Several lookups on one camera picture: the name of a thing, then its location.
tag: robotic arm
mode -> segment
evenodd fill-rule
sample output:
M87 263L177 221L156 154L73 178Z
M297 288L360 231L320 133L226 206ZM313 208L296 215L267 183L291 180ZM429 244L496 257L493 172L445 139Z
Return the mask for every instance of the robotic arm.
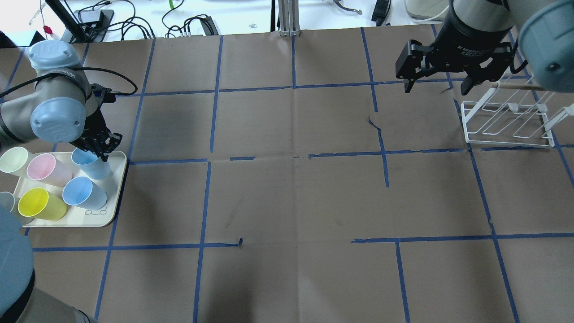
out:
M73 47L63 41L41 41L28 57L40 80L34 93L0 103L0 151L40 138L71 143L107 161L122 139L106 127L100 110L115 102L114 92L89 84Z
M547 90L574 92L574 0L450 0L435 42L410 40L396 65L405 92L437 72L466 72L463 95L485 80L500 79L516 47L502 39L515 25L520 49L538 83ZM488 65L481 64L490 60Z

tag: clear cup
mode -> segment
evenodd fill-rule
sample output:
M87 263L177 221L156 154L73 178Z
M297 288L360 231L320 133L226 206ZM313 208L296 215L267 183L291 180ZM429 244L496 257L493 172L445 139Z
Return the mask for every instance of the clear cup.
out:
M91 151L83 151L79 148L74 149L72 162L80 167L91 179L102 179L111 173L110 163L98 158Z
M0 157L0 171L26 178L26 169L33 158L34 154L24 147L10 148Z
M73 176L72 171L50 153L34 157L27 173L30 179L59 187L64 187Z
M87 177L70 180L62 192L64 202L88 210L99 210L107 201L107 194Z
M23 217L18 211L18 201L20 199L10 192L0 192L0 206L6 208L20 221L21 225L30 223L33 218Z
M18 211L25 217L56 221L67 211L66 203L42 187L35 187L22 196Z

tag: black pole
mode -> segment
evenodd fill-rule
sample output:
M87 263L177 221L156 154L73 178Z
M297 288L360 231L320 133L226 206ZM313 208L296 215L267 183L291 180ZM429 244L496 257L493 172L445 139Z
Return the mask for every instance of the black pole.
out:
M68 13L66 8L62 5L60 0L46 0L46 4L52 8L54 13L58 16L60 20L64 23L64 26L72 33L76 38L76 41L83 43L86 41L86 34L84 30L77 24L74 18Z

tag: screw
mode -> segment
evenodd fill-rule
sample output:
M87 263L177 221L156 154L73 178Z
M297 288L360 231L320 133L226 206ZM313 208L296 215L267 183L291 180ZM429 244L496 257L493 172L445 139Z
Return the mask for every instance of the screw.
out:
M560 68L560 65L558 63L552 63L550 64L550 66L548 67L548 70L550 71L555 71L558 70Z

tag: tray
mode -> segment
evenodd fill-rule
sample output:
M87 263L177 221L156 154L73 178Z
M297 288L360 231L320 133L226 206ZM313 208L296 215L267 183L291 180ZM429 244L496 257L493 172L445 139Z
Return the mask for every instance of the tray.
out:
M80 168L72 162L72 152L51 152L51 154L72 170L73 177L86 176ZM99 187L107 193L107 203L97 211L90 211L76 206L68 205L68 210L64 217L57 221L34 219L32 222L24 225L24 228L59 228L59 227L97 227L109 224L115 216L118 207L119 192L122 188L123 176L126 172L127 157L121 151L111 152L108 156L108 163L112 173L99 180L93 180ZM43 187L54 193L57 197L62 198L63 187L56 187L44 184L29 178L18 180L14 195L21 198L24 193L35 187Z

